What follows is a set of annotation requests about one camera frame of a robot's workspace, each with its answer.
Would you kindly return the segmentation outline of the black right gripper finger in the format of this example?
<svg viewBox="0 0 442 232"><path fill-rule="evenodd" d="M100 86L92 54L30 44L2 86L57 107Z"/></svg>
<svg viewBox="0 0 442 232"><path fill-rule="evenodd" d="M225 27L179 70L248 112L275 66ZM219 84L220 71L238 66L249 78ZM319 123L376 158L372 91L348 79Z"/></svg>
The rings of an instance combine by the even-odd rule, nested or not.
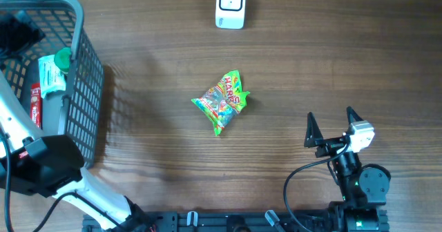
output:
<svg viewBox="0 0 442 232"><path fill-rule="evenodd" d="M346 108L346 112L347 112L347 120L349 123L347 132L359 133L360 130L363 128L363 119L356 113L356 111L351 106L348 106Z"/></svg>
<svg viewBox="0 0 442 232"><path fill-rule="evenodd" d="M307 114L307 130L305 135L304 147L317 147L323 143L323 135L318 127L314 114Z"/></svg>

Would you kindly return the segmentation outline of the red snack stick packet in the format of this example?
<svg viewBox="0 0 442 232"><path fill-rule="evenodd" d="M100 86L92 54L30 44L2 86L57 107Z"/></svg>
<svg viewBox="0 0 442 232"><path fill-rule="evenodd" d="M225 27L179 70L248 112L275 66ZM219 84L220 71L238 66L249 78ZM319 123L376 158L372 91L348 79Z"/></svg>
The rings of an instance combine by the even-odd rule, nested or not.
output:
<svg viewBox="0 0 442 232"><path fill-rule="evenodd" d="M41 109L42 109L41 86L40 83L35 83L31 85L30 118L38 128L41 128L42 125Z"/></svg>

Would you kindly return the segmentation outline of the green lid jar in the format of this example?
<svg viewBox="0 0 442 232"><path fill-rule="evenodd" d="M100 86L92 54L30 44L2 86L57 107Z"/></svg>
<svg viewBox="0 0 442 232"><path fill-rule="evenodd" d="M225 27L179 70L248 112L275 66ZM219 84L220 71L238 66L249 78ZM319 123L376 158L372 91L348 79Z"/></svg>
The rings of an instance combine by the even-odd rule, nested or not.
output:
<svg viewBox="0 0 442 232"><path fill-rule="evenodd" d="M70 57L72 53L69 47L62 48L54 56L54 63L58 69L65 75L70 70Z"/></svg>

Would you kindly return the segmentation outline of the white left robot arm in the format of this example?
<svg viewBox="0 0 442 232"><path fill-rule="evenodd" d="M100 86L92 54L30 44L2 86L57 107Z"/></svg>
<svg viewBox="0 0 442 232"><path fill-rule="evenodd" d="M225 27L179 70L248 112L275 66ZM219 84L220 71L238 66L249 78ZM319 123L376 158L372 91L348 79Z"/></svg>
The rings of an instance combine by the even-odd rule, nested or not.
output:
<svg viewBox="0 0 442 232"><path fill-rule="evenodd" d="M154 231L134 202L88 170L96 146L104 68L78 11L1 11L1 188L69 202L99 231Z"/></svg>

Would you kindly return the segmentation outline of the green Haribo gummy bag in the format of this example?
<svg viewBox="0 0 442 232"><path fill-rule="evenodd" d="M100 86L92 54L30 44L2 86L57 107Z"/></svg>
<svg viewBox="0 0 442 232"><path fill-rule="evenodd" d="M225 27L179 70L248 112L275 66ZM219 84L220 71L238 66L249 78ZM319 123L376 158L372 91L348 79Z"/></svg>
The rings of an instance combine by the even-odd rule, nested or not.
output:
<svg viewBox="0 0 442 232"><path fill-rule="evenodd" d="M211 121L215 136L218 136L227 124L239 115L247 106L249 91L243 91L239 70L226 73L221 80L208 89L203 96L192 99Z"/></svg>

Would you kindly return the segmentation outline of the teal tissue packet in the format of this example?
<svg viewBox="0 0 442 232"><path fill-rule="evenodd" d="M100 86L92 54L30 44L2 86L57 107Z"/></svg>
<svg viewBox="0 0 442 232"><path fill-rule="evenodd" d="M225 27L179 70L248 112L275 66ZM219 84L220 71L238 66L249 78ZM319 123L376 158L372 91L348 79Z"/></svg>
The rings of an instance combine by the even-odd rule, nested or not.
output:
<svg viewBox="0 0 442 232"><path fill-rule="evenodd" d="M41 97L43 99L48 94L66 90L65 74L56 66L54 55L39 58L38 65Z"/></svg>

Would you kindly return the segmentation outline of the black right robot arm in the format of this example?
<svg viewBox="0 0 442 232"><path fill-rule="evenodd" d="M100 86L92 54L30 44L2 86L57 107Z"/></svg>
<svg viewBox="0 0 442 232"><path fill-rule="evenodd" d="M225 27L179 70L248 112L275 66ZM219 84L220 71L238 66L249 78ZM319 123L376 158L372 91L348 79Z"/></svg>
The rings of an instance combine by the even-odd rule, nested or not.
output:
<svg viewBox="0 0 442 232"><path fill-rule="evenodd" d="M316 148L317 158L327 159L342 200L330 202L323 221L313 224L320 231L388 231L386 205L390 172L378 164L363 165L358 154L368 148L375 136L374 127L347 107L348 129L340 137L325 139L314 114L307 115L304 146Z"/></svg>

